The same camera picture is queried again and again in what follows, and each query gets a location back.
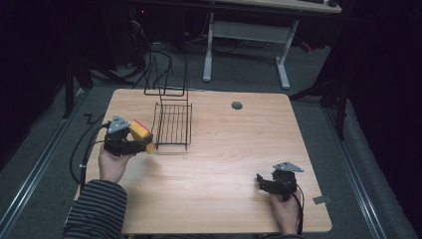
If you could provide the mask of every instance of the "white table leg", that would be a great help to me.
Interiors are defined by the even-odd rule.
[[[280,81],[282,82],[282,88],[288,90],[290,88],[288,75],[286,74],[285,60],[289,52],[289,48],[292,45],[293,38],[295,37],[296,29],[298,28],[299,20],[293,22],[292,27],[289,31],[285,48],[281,57],[276,57],[277,69],[279,70]]]
[[[214,13],[210,13],[210,23],[208,27],[208,47],[207,54],[205,56],[204,66],[204,82],[211,81],[211,70],[212,70],[212,38],[214,35]]]

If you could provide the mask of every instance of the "black wire rack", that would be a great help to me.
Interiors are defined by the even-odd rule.
[[[156,149],[158,150],[161,145],[184,145],[187,150],[192,135],[192,104],[189,104],[187,59],[185,58],[183,80],[178,82],[178,86],[170,86],[169,73],[173,74],[171,58],[169,58],[167,69],[160,75],[158,75],[155,58],[151,66],[153,66],[151,69],[155,69],[157,77],[151,86],[149,84],[151,72],[149,72],[144,94],[159,96],[159,103],[155,104],[154,122],[151,129],[155,136]]]

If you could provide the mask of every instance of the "striped shirt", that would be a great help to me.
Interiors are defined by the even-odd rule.
[[[86,184],[63,229],[63,238],[109,238],[120,235],[127,194],[115,183],[92,180]]]

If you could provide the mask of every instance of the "human hand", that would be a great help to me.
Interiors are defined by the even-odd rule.
[[[295,196],[301,201],[301,194],[296,191]],[[281,195],[270,193],[270,199],[273,204],[276,222],[280,227],[282,234],[298,234],[298,223],[300,206],[291,195],[289,200],[283,201]]]
[[[133,155],[114,156],[102,146],[99,155],[100,179],[118,183]]]

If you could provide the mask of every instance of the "wooden tabletop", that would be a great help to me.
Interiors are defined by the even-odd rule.
[[[272,179],[273,165],[289,161],[305,194],[305,232],[331,228],[317,179],[289,98],[282,94],[189,92],[191,144],[139,153],[120,182],[128,194],[122,233],[277,232],[267,192],[256,174]],[[114,92],[105,121],[119,115],[151,128],[159,98],[140,90]],[[243,105],[232,108],[233,102]],[[103,129],[98,140],[104,139]],[[96,145],[87,181],[99,178]]]
[[[327,0],[324,0],[322,4],[300,1],[300,0],[215,0],[215,2],[246,4],[246,5],[253,5],[253,6],[284,8],[284,9],[311,11],[311,12],[320,12],[320,13],[340,13],[341,12],[341,8],[338,5],[335,7],[329,7]]]

